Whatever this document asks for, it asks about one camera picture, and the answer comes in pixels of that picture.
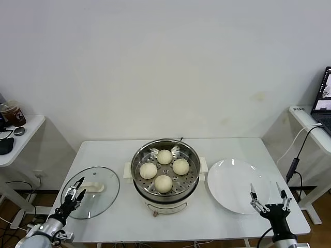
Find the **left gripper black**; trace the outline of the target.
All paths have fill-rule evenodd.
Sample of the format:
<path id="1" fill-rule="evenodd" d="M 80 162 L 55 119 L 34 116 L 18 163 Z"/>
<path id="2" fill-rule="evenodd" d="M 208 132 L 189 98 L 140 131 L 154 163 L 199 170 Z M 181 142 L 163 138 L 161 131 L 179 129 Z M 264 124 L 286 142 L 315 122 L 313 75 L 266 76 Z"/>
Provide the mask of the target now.
<path id="1" fill-rule="evenodd" d="M 80 192 L 77 198 L 75 198 L 75 196 L 84 179 L 85 177 L 80 178 L 67 189 L 64 203 L 55 210 L 55 218 L 57 220 L 66 220 L 81 204 L 81 201 L 86 193 L 86 189 Z"/>

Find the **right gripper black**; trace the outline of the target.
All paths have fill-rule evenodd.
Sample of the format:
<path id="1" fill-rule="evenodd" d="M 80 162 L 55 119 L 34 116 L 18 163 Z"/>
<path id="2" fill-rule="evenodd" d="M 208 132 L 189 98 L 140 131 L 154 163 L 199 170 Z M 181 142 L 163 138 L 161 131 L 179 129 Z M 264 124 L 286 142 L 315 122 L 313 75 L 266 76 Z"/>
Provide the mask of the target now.
<path id="1" fill-rule="evenodd" d="M 250 204 L 261 217 L 270 222 L 275 236 L 290 236 L 292 233 L 287 223 L 287 217 L 290 214 L 292 198 L 288 198 L 285 189 L 281 188 L 278 182 L 276 182 L 276 186 L 282 199 L 281 204 L 261 204 L 252 183 L 250 184 Z"/>

